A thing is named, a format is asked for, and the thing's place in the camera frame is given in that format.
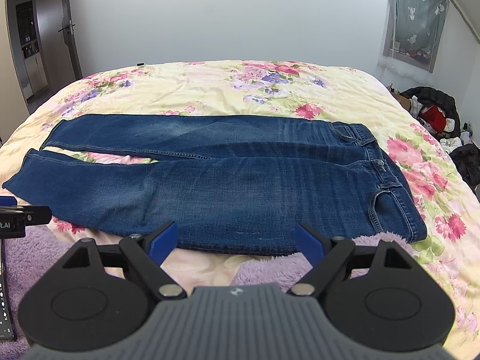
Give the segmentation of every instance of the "door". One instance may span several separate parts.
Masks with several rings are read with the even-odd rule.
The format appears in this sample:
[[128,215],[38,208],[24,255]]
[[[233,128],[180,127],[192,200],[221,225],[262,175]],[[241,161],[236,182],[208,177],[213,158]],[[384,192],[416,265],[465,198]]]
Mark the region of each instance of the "door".
[[52,93],[82,78],[69,0],[34,0],[43,67]]

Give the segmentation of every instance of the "white cabinet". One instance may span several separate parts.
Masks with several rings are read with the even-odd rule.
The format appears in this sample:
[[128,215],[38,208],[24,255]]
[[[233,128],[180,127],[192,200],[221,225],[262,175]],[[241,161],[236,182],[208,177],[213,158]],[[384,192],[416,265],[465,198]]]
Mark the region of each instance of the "white cabinet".
[[24,62],[32,92],[36,93],[47,85],[47,78],[45,76],[42,58],[40,57],[40,54],[37,53],[26,58]]

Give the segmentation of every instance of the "metal screw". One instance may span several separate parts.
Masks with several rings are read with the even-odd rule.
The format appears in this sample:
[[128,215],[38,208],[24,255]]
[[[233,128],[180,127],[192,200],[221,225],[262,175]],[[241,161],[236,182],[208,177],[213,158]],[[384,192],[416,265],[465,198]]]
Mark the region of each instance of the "metal screw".
[[164,284],[158,289],[158,292],[165,298],[173,298],[180,295],[183,289],[178,284]]
[[290,290],[297,296],[308,296],[315,292],[315,287],[308,283],[296,283]]

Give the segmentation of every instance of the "black jacket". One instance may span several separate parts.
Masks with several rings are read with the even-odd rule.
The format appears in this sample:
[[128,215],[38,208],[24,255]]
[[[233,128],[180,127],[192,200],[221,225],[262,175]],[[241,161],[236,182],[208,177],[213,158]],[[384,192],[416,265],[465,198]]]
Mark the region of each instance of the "black jacket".
[[417,86],[400,94],[408,99],[417,96],[418,102],[427,107],[438,105],[444,110],[446,117],[455,121],[454,130],[451,133],[447,133],[448,136],[446,138],[456,138],[460,136],[460,117],[455,107],[455,99],[452,96],[428,86]]
[[450,153],[463,181],[473,190],[480,184],[480,150],[473,143],[457,147]]

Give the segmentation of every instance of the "window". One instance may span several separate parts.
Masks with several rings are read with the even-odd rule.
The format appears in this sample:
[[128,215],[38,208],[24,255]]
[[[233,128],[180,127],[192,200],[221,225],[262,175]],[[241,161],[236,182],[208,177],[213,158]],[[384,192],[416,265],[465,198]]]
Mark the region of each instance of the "window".
[[383,55],[434,70],[448,0],[390,0]]

